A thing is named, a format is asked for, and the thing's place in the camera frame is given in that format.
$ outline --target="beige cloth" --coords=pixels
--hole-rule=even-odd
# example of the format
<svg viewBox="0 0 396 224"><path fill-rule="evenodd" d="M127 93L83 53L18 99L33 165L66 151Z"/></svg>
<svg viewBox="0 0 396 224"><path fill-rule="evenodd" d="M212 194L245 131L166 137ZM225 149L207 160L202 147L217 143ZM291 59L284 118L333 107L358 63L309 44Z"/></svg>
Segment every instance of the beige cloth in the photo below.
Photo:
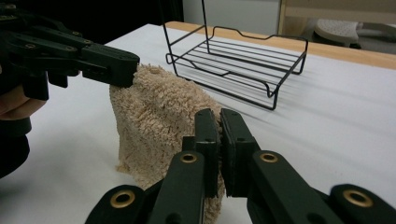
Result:
<svg viewBox="0 0 396 224"><path fill-rule="evenodd" d="M219 121L220 105L197 84L160 66L139 65L130 88L110 86L110 100L120 135L118 171L147 189L166 176L182 137L194 136L194 115L211 108ZM224 195L205 199L205 224L216 223Z"/></svg>

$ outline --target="dish rack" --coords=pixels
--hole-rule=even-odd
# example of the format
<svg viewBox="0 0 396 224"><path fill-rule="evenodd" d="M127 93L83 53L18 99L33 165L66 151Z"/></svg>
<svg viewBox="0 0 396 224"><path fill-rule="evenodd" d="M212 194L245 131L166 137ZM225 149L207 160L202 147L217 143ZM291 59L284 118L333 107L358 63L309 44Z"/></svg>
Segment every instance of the dish rack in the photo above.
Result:
<svg viewBox="0 0 396 224"><path fill-rule="evenodd" d="M166 62L172 64L175 74L191 80L204 89L233 97L236 100L269 110L276 109L279 90L290 74L300 75L308 49L308 41L299 36L270 35L256 37L245 35L237 29L212 26L208 27L205 17L205 4L202 0L204 24L193 31L183 33L170 40L165 22L163 29L169 52ZM247 41L233 40L218 36L221 30L238 33ZM185 49L189 38L196 40ZM273 48L266 43L278 37L293 39L301 45L299 50ZM250 44L250 40L262 42Z"/></svg>

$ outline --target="towel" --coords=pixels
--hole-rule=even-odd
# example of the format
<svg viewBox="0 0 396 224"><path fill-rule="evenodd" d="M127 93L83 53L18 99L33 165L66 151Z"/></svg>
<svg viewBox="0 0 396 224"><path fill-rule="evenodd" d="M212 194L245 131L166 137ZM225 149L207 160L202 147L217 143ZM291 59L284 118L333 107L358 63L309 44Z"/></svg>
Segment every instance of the towel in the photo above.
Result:
<svg viewBox="0 0 396 224"><path fill-rule="evenodd" d="M183 136L194 136L194 115L211 108L219 126L221 106L200 86L160 66L139 64L130 88L110 86L120 136L119 172L147 189L165 178ZM216 223L225 187L219 172L216 198L205 198L205 224Z"/></svg>

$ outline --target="brown towel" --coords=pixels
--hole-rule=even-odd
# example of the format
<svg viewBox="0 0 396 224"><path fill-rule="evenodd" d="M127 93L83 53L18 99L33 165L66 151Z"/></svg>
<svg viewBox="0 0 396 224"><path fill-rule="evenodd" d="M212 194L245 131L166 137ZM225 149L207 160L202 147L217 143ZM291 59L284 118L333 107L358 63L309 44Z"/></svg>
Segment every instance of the brown towel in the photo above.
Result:
<svg viewBox="0 0 396 224"><path fill-rule="evenodd" d="M221 106L197 84L160 66L139 65L130 88L110 86L110 100L120 135L118 171L133 176L147 189L166 176L182 137L194 136L194 115L211 108L219 121ZM205 224L216 223L224 195L205 199Z"/></svg>

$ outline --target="white cabinet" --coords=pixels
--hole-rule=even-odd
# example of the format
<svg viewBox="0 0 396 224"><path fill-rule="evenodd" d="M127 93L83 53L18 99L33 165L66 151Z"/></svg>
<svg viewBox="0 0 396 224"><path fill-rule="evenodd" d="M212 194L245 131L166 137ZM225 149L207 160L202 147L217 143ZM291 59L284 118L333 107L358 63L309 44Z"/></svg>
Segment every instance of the white cabinet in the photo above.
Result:
<svg viewBox="0 0 396 224"><path fill-rule="evenodd" d="M277 33L280 0L205 0L206 22L262 35ZM201 0L183 0L184 22L204 24Z"/></svg>

